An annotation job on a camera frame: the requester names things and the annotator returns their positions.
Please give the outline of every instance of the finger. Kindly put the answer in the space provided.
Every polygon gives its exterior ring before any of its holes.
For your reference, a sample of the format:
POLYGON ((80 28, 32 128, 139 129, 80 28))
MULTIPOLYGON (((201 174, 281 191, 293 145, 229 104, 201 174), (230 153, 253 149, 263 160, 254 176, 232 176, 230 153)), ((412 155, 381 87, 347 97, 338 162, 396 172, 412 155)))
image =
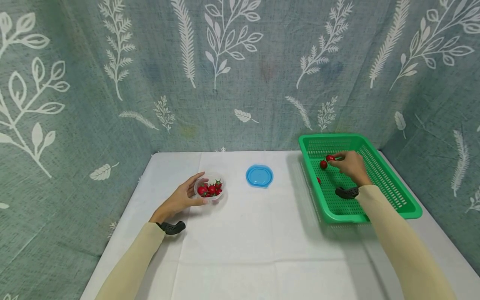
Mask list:
POLYGON ((204 174, 205 174, 205 172, 200 172, 200 173, 198 173, 198 174, 193 175, 192 177, 188 178, 188 180, 185 181, 185 182, 183 183, 183 185, 184 185, 184 186, 190 186, 190 185, 192 185, 193 183, 195 183, 195 181, 196 181, 197 179, 199 179, 199 178, 200 178, 201 176, 203 176, 204 174))

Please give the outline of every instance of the arm sleeve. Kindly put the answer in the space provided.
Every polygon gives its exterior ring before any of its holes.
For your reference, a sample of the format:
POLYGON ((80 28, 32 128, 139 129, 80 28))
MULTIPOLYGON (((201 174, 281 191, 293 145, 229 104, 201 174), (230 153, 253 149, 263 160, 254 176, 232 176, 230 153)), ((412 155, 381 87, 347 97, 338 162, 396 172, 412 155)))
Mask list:
POLYGON ((156 223, 146 223, 105 279, 96 300, 134 300, 148 264, 165 237, 156 223))
POLYGON ((427 247, 375 185, 359 188, 357 200, 372 222, 406 300, 454 300, 455 294, 427 247))

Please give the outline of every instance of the blue lid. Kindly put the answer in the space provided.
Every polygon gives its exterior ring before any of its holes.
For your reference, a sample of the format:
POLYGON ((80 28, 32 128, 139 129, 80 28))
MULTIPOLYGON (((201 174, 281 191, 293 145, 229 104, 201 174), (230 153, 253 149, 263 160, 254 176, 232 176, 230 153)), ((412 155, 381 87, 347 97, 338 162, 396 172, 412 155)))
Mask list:
POLYGON ((267 188, 273 180, 272 169, 263 165, 253 165, 247 170, 247 181, 251 186, 267 188))

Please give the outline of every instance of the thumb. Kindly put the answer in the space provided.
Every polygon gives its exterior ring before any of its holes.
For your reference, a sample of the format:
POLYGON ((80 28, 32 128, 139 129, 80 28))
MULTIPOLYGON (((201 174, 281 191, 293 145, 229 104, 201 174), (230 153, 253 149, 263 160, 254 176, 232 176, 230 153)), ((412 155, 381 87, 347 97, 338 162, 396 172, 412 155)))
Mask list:
POLYGON ((207 199, 204 198, 198 198, 198 199, 192 199, 192 202, 190 203, 190 206, 202 206, 208 203, 207 199))

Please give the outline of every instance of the green plastic basket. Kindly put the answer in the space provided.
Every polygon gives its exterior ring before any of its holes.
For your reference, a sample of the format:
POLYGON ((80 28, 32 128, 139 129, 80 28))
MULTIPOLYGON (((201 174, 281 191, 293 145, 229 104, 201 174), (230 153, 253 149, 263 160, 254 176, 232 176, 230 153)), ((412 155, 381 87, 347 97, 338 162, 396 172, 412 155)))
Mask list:
POLYGON ((314 204, 324 217, 325 223, 370 221, 357 200, 342 199, 335 194, 337 187, 344 189, 355 187, 352 180, 340 174, 335 167, 328 166, 325 170, 320 169, 320 161, 327 155, 347 150, 355 150, 363 156, 372 182, 380 188, 404 219, 416 219, 422 215, 422 209, 415 198, 364 136, 350 133, 302 135, 299 143, 316 196, 314 204), (320 178, 321 184, 318 184, 317 177, 320 178))

